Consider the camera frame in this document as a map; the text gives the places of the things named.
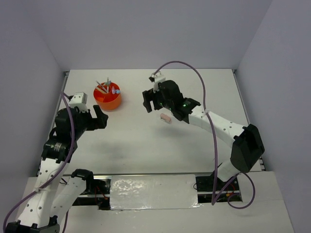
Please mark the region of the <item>pink eraser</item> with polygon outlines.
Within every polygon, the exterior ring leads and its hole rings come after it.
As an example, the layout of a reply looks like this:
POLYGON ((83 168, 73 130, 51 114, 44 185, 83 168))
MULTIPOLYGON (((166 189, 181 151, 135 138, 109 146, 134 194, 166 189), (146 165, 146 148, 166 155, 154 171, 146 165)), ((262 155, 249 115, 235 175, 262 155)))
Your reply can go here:
POLYGON ((160 114, 160 120, 162 120, 168 124, 171 124, 171 122, 172 122, 172 118, 170 116, 168 116, 167 114, 164 114, 164 113, 160 114))

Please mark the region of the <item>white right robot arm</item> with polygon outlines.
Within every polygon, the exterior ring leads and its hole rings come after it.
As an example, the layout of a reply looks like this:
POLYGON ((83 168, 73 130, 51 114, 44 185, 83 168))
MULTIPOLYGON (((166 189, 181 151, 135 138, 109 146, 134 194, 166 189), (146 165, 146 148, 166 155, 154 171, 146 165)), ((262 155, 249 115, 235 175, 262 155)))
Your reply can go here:
POLYGON ((198 101, 183 97, 178 85, 172 80, 151 78, 151 82, 153 88, 142 93, 143 106, 147 112, 166 108, 177 120, 214 133, 216 139, 231 148, 230 158, 216 167, 216 175, 211 178, 215 189, 224 189, 228 180, 240 172, 248 173, 264 154, 265 148, 255 125, 236 124, 205 110, 198 101))

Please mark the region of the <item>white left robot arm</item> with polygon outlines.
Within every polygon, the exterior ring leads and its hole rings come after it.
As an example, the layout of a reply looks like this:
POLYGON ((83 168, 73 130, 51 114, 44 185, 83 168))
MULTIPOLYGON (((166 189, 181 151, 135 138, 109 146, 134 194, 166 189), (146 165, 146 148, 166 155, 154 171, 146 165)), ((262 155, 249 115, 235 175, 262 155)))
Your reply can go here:
POLYGON ((3 223, 5 233, 58 233, 61 221, 77 197, 95 189, 93 172, 76 169, 63 191, 57 194, 62 176, 77 149, 77 141, 86 131, 104 129, 108 115, 94 105, 96 117, 81 107, 66 107, 57 112, 55 127, 43 146, 35 187, 21 200, 26 206, 16 221, 3 223))

